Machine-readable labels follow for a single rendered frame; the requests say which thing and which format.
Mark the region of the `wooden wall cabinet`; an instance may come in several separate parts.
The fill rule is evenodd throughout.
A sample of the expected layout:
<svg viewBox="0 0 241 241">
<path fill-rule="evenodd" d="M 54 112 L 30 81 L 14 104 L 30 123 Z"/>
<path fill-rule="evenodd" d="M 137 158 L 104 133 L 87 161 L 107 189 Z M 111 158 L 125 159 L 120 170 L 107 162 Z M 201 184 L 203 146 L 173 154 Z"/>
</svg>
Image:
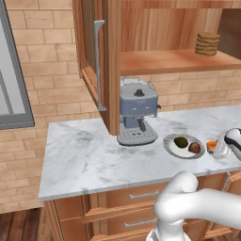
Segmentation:
<svg viewBox="0 0 241 241">
<path fill-rule="evenodd" d="M 195 53 L 198 34 L 216 33 L 222 11 L 241 12 L 241 0 L 120 0 L 120 5 L 122 75 L 241 68 L 231 54 Z"/>
</svg>

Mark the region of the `blue grey espresso machine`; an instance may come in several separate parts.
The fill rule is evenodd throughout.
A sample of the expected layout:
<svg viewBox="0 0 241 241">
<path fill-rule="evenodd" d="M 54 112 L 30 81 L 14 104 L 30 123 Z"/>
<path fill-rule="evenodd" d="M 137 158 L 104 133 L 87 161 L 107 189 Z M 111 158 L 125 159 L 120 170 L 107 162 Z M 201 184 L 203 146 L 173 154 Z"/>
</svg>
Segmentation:
<svg viewBox="0 0 241 241">
<path fill-rule="evenodd" d="M 158 94 L 151 82 L 137 77 L 120 79 L 120 133 L 117 141 L 122 146 L 141 146 L 153 143 L 158 134 L 144 118 L 157 117 Z"/>
</svg>

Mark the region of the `brown bread roll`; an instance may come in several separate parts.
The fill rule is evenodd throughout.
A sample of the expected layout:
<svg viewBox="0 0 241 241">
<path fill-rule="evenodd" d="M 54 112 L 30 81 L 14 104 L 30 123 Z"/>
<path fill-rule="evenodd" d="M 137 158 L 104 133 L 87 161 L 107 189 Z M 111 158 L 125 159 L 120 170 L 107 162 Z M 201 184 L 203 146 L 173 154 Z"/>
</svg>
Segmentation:
<svg viewBox="0 0 241 241">
<path fill-rule="evenodd" d="M 189 145 L 188 150 L 191 153 L 199 153 L 201 151 L 201 146 L 197 142 L 193 142 Z"/>
</svg>

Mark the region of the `dark green avocado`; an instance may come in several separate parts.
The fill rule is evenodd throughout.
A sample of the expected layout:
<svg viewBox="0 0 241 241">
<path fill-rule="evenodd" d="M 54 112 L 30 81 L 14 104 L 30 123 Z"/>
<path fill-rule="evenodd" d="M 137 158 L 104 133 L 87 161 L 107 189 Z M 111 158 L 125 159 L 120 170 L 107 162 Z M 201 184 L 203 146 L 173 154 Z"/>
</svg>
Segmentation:
<svg viewBox="0 0 241 241">
<path fill-rule="evenodd" d="M 188 141 L 185 137 L 176 137 L 174 138 L 174 143 L 177 147 L 184 149 L 188 146 Z"/>
</svg>

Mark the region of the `orange jam jar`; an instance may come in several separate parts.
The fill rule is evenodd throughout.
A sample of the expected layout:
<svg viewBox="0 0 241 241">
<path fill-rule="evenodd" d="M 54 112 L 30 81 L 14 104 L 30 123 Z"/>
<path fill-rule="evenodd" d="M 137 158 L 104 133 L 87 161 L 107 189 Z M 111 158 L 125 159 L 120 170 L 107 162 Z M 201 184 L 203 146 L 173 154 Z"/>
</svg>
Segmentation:
<svg viewBox="0 0 241 241">
<path fill-rule="evenodd" d="M 215 148 L 217 146 L 216 140 L 209 140 L 206 142 L 207 152 L 213 153 L 215 151 Z"/>
</svg>

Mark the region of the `wooden wall cabinet door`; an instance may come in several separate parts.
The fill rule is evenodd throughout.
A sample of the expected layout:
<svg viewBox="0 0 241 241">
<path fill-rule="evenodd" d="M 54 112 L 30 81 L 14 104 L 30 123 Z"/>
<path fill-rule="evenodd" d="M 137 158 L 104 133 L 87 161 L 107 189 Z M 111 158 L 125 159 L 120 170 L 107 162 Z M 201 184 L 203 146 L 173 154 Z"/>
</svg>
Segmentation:
<svg viewBox="0 0 241 241">
<path fill-rule="evenodd" d="M 74 33 L 79 72 L 98 108 L 94 26 L 104 20 L 99 30 L 99 64 L 102 105 L 99 111 L 108 132 L 120 132 L 121 87 L 121 0 L 72 0 Z"/>
</svg>

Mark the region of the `grey framed window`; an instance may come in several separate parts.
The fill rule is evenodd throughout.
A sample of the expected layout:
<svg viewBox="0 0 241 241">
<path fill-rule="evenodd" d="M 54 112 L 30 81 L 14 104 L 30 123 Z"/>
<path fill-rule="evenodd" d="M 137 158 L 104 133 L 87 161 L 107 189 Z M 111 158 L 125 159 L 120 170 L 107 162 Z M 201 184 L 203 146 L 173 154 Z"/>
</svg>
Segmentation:
<svg viewBox="0 0 241 241">
<path fill-rule="evenodd" d="M 5 0 L 0 0 L 0 130 L 34 127 Z"/>
</svg>

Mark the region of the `brown stacked round item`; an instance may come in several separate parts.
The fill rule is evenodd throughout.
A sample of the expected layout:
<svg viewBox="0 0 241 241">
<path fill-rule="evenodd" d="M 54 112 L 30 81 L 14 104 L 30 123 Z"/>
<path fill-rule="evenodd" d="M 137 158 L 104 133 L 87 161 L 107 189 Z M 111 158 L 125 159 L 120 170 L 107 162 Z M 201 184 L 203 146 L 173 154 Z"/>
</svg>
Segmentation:
<svg viewBox="0 0 241 241">
<path fill-rule="evenodd" d="M 196 41 L 195 53 L 205 56 L 214 56 L 217 53 L 219 34 L 200 32 Z"/>
</svg>

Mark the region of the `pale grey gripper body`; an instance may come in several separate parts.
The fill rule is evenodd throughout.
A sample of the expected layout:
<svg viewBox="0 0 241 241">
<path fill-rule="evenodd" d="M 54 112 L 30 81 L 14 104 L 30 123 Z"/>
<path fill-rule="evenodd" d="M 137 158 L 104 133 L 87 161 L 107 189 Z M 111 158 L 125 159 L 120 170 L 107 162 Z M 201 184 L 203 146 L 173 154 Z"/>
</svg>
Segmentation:
<svg viewBox="0 0 241 241">
<path fill-rule="evenodd" d="M 231 153 L 231 149 L 228 147 L 226 144 L 224 137 L 225 137 L 226 132 L 222 132 L 217 139 L 217 145 L 215 147 L 213 156 L 215 159 L 221 159 L 221 158 L 226 158 L 229 156 Z"/>
</svg>

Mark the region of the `wooden base cabinet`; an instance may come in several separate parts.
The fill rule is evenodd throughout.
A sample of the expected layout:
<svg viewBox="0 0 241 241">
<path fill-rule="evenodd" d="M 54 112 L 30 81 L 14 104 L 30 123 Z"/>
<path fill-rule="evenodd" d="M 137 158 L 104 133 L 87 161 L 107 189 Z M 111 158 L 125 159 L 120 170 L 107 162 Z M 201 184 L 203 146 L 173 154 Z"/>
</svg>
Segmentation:
<svg viewBox="0 0 241 241">
<path fill-rule="evenodd" d="M 221 190 L 226 173 L 198 177 L 199 187 Z M 107 192 L 45 201 L 55 241 L 145 241 L 154 228 L 109 235 L 107 221 L 112 217 L 153 209 L 154 201 L 108 208 Z M 184 232 L 191 241 L 218 241 L 227 234 L 230 241 L 241 241 L 241 231 L 200 219 L 186 219 Z"/>
</svg>

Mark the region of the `wooden base cabinet door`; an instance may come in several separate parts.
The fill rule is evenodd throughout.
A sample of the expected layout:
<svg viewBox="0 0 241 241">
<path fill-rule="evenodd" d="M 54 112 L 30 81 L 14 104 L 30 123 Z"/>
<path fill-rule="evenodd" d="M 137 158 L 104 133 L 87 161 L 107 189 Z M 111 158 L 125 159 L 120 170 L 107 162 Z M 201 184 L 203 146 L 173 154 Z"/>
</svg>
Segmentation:
<svg viewBox="0 0 241 241">
<path fill-rule="evenodd" d="M 241 171 L 233 174 L 227 184 L 227 191 L 236 195 L 241 195 Z"/>
</svg>

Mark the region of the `wooden drawer front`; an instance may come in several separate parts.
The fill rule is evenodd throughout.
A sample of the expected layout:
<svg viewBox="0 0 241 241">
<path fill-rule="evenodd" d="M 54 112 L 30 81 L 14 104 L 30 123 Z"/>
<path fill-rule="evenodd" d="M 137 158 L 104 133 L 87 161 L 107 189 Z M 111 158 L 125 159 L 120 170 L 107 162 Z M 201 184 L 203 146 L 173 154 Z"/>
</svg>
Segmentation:
<svg viewBox="0 0 241 241">
<path fill-rule="evenodd" d="M 154 219 L 155 214 L 153 209 L 149 209 L 147 211 L 141 211 L 132 213 L 129 215 L 119 216 L 119 217 L 112 217 L 107 221 L 107 233 L 109 235 L 118 234 L 118 233 L 127 233 L 132 231 L 137 231 L 146 228 L 153 228 L 156 225 L 156 222 L 141 226 L 136 226 L 132 228 L 125 228 L 124 223 L 134 223 L 139 221 L 145 221 Z"/>
<path fill-rule="evenodd" d="M 129 194 L 138 195 L 143 193 L 154 192 L 156 190 L 158 190 L 160 194 L 165 187 L 166 183 L 160 183 L 155 185 L 143 185 L 108 191 L 106 194 L 106 205 L 108 208 L 112 208 L 146 201 L 154 201 L 157 198 L 157 196 L 131 200 Z"/>
</svg>

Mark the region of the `grey round plate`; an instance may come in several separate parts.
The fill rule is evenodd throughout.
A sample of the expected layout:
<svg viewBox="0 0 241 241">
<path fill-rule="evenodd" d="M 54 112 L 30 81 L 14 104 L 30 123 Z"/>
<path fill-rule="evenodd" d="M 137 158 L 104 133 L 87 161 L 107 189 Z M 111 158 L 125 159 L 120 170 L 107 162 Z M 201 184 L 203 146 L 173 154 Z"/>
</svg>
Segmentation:
<svg viewBox="0 0 241 241">
<path fill-rule="evenodd" d="M 187 146 L 184 148 L 178 147 L 174 142 L 174 139 L 177 137 L 185 138 L 187 141 Z M 189 150 L 189 146 L 192 145 L 193 143 L 195 143 L 200 147 L 200 151 L 198 153 L 193 153 Z M 170 153 L 174 157 L 181 158 L 181 159 L 198 159 L 198 158 L 201 158 L 205 153 L 205 147 L 203 146 L 201 141 L 187 134 L 168 135 L 163 139 L 163 145 L 165 150 L 168 153 Z"/>
</svg>

